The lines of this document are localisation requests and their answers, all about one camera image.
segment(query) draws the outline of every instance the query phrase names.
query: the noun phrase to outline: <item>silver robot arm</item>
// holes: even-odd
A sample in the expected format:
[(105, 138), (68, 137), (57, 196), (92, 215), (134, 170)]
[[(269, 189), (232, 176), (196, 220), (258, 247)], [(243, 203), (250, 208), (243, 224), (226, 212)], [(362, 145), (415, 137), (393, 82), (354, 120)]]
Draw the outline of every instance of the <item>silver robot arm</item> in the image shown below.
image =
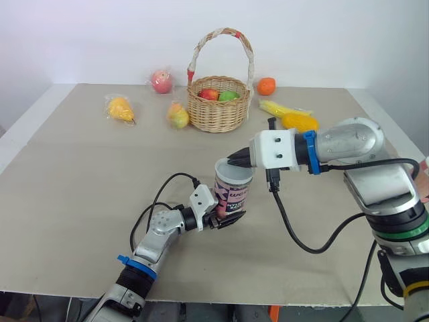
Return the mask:
[(116, 283), (101, 297), (88, 314), (86, 322), (130, 322), (138, 317), (145, 298), (154, 283), (169, 246), (186, 231), (204, 226), (221, 228), (212, 210), (218, 201), (205, 184), (197, 186), (190, 196), (190, 206), (156, 213), (149, 231), (133, 255), (119, 256), (125, 268)]
[(429, 321), (429, 217), (413, 180), (403, 164), (350, 169), (389, 159), (378, 124), (355, 117), (330, 129), (296, 133), (276, 130), (275, 119), (268, 121), (269, 130), (231, 154), (229, 164), (264, 168), (271, 192), (280, 187), (280, 170), (307, 165), (310, 174), (320, 174), (331, 169), (326, 162), (348, 164), (337, 169), (345, 170), (345, 183), (381, 248), (378, 258), (387, 286), (404, 297), (406, 321)]

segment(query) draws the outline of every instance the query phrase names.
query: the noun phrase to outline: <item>blue clamp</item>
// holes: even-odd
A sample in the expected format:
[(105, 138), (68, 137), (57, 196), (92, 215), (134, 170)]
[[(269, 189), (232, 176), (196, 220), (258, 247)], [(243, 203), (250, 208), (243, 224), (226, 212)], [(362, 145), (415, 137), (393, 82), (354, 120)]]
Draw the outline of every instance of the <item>blue clamp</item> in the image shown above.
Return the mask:
[(120, 260), (124, 265), (128, 265), (138, 270), (141, 270), (142, 272), (145, 272), (147, 275), (149, 275), (154, 280), (156, 280), (156, 273), (150, 268), (148, 268), (146, 265), (136, 262), (135, 260), (132, 260), (128, 256), (124, 256), (124, 255), (119, 255), (118, 260)]
[(307, 141), (308, 158), (310, 159), (310, 169), (313, 174), (320, 174), (320, 163), (316, 154), (316, 131), (307, 131), (304, 133), (304, 139)]

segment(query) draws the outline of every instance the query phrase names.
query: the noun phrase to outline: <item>table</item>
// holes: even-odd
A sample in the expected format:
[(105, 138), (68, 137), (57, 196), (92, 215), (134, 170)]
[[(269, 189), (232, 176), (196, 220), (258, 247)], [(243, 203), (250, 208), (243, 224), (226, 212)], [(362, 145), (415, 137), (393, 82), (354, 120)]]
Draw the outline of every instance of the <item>table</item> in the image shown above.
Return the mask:
[[(106, 118), (110, 93), (129, 97), (136, 126)], [(313, 110), (321, 127), (366, 116), (344, 89), (280, 88), (270, 99)], [(257, 95), (249, 121), (216, 134), (170, 129), (165, 114), (173, 100), (185, 102), (185, 89), (158, 95), (139, 85), (76, 85), (28, 144), (14, 147), (17, 156), (0, 175), (1, 290), (99, 297), (116, 281), (123, 267), (116, 257), (130, 253), (129, 232), (163, 181), (184, 171), (212, 185), (215, 162), (267, 128), (269, 115), (257, 108)], [(342, 220), (359, 212), (342, 175), (282, 173), (280, 195), (309, 246), (321, 246)], [(178, 178), (160, 200), (186, 203), (191, 192), (190, 181)], [(372, 242), (366, 220), (347, 227), (325, 254), (307, 254), (287, 235), (262, 170), (251, 184), (247, 209), (227, 229), (183, 235), (148, 299), (327, 306), (353, 301)], [(142, 223), (136, 240), (144, 228)], [(375, 258), (360, 305), (387, 304), (380, 277)]]

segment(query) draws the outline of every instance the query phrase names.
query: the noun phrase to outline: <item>cup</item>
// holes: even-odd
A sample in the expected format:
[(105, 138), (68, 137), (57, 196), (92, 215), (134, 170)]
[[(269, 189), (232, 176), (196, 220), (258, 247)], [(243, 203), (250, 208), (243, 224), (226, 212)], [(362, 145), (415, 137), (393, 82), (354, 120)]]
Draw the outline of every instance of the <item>cup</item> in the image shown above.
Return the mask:
[(421, 161), (420, 171), (414, 180), (420, 200), (423, 203), (429, 203), (429, 156)]
[(216, 207), (217, 216), (223, 219), (231, 213), (243, 211), (253, 170), (231, 166), (227, 158), (218, 160), (214, 169), (214, 193), (219, 200)]

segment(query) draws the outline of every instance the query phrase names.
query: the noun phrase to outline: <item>fake fruit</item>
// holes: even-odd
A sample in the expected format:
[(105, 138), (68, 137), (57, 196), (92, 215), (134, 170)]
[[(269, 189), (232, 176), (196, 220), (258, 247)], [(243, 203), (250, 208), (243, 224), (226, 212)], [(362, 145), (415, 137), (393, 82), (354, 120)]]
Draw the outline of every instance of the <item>fake fruit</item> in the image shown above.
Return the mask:
[(172, 103), (167, 111), (167, 120), (175, 129), (182, 129), (189, 123), (188, 112), (180, 103)]
[(152, 74), (150, 83), (159, 94), (166, 94), (172, 90), (173, 78), (172, 75), (165, 70), (157, 70)]
[(240, 95), (234, 91), (225, 91), (219, 95), (219, 101), (230, 101), (231, 99), (238, 99)]
[(198, 96), (203, 99), (208, 99), (209, 101), (217, 101), (219, 98), (219, 91), (216, 89), (202, 89), (201, 92), (198, 93)]
[(272, 77), (261, 78), (256, 89), (260, 95), (271, 95), (275, 91), (275, 79)]
[(134, 112), (125, 97), (115, 97), (109, 102), (107, 108), (109, 110), (109, 115), (113, 119), (134, 122)]
[(260, 100), (259, 101), (259, 108), (264, 110), (265, 112), (268, 112), (275, 117), (283, 117), (287, 113), (297, 114), (297, 115), (310, 115), (313, 112), (312, 111), (303, 111), (299, 109), (290, 109), (289, 107), (277, 104), (273, 101), (265, 101)]
[(292, 129), (294, 127), (300, 133), (304, 133), (312, 129), (314, 131), (319, 129), (319, 123), (314, 117), (292, 113), (287, 113), (282, 117), (282, 125), (286, 129)]

